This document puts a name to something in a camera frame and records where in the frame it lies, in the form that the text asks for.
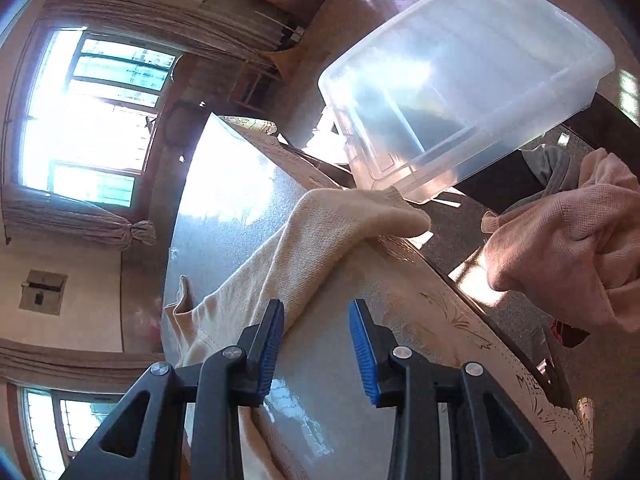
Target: transparent plastic box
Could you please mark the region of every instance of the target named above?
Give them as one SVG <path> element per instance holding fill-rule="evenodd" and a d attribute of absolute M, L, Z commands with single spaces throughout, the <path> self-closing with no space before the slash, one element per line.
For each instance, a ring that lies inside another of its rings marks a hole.
<path fill-rule="evenodd" d="M 422 203 L 586 108 L 607 45 L 546 0 L 421 0 L 320 76 L 356 184 Z"/>

